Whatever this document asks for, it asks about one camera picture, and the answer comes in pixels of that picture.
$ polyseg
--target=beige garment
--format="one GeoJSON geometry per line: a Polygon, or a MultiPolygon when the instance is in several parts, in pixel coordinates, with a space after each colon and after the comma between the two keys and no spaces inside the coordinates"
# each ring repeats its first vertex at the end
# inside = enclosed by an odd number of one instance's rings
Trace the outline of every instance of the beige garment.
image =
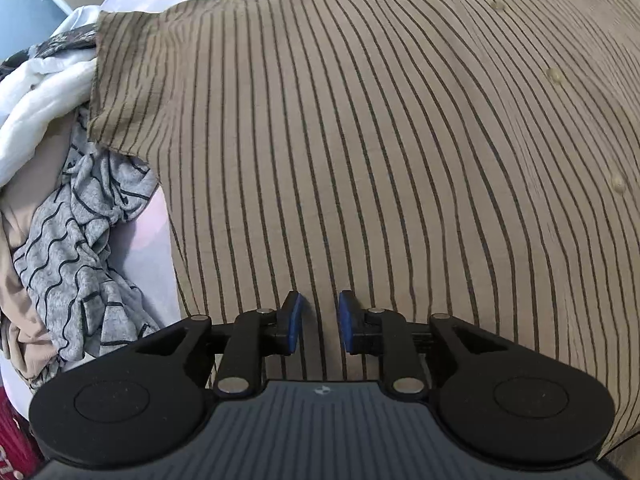
{"type": "Polygon", "coordinates": [[[93,140],[148,161],[178,293],[311,304],[288,378],[359,380],[340,290],[581,368],[640,418],[640,0],[195,0],[103,14],[93,140]]]}
{"type": "Polygon", "coordinates": [[[15,272],[12,253],[27,240],[36,209],[60,184],[73,120],[69,113],[51,121],[33,158],[0,192],[2,350],[27,380],[35,378],[57,351],[15,272]]]}

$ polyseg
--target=brown striped shirt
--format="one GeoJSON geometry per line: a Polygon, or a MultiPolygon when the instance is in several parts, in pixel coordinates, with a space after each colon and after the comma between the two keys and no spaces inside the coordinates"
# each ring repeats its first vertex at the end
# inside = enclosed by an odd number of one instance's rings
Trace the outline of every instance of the brown striped shirt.
{"type": "Polygon", "coordinates": [[[164,187],[187,314],[310,301],[268,373],[359,380],[337,295],[449,312],[640,417],[640,0],[195,0],[104,14],[93,139],[164,187]]]}

